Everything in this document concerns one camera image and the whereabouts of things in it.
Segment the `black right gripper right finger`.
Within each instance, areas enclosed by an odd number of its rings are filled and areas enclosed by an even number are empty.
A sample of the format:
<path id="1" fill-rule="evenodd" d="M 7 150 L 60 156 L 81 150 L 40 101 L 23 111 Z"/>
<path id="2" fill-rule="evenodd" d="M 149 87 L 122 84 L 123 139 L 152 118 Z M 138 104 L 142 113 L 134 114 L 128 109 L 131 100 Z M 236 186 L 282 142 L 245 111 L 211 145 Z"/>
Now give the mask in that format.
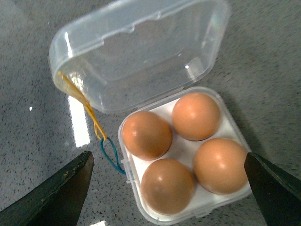
<path id="1" fill-rule="evenodd" d="M 244 169 L 266 224 L 299 226 L 301 181 L 253 152 L 248 152 Z"/>

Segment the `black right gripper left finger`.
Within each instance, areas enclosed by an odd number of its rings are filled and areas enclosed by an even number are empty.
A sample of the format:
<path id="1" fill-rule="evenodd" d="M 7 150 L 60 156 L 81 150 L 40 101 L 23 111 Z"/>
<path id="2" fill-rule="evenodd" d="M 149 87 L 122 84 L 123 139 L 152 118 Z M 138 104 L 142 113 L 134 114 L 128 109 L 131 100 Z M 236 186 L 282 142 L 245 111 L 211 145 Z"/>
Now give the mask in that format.
<path id="1" fill-rule="evenodd" d="M 0 212 L 2 226 L 75 226 L 90 186 L 94 157 L 84 151 Z"/>

